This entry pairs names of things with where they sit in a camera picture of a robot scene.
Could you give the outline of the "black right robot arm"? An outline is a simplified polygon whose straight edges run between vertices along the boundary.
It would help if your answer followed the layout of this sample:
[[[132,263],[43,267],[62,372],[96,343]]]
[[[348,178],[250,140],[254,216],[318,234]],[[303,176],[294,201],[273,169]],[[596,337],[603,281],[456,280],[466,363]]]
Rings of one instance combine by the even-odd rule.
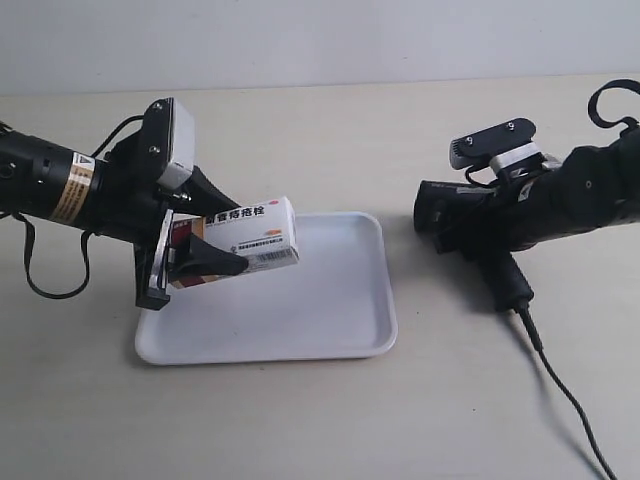
[[[540,150],[526,118],[452,141],[463,183],[424,180],[413,210],[416,232],[440,254],[479,260],[639,220],[639,129],[607,146],[578,146],[563,160]]]

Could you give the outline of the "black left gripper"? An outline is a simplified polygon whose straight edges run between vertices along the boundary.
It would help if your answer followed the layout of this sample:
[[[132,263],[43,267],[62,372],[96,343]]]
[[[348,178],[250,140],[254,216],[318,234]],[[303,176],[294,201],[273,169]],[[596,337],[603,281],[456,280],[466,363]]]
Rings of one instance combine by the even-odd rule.
[[[144,181],[137,169],[139,137],[140,132],[136,132],[109,152],[96,231],[133,245],[135,304],[160,310],[170,300],[167,263],[174,213],[215,216],[240,205],[219,190],[198,166],[177,190]],[[247,258],[214,247],[196,235],[189,235],[174,250],[169,268],[172,277],[236,276],[249,266]]]

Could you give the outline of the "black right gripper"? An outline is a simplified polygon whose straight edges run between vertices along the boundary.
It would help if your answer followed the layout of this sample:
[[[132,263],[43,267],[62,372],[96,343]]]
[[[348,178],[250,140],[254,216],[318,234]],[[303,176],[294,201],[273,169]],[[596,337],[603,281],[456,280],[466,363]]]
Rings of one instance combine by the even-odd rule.
[[[586,177],[554,170],[492,190],[490,226],[511,252],[600,227],[600,199]]]

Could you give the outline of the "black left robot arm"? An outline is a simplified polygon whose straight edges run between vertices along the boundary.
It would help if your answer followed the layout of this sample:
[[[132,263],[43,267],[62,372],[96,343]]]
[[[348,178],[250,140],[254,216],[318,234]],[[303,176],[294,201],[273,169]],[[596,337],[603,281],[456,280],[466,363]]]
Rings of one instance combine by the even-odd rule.
[[[193,127],[175,120],[143,121],[104,159],[22,134],[1,133],[1,215],[25,226],[23,265],[31,267],[36,217],[81,230],[81,251],[91,236],[130,243],[135,303],[160,310],[167,284],[181,276],[236,276],[246,258],[190,233],[171,246],[175,214],[212,217],[236,208],[194,164]]]

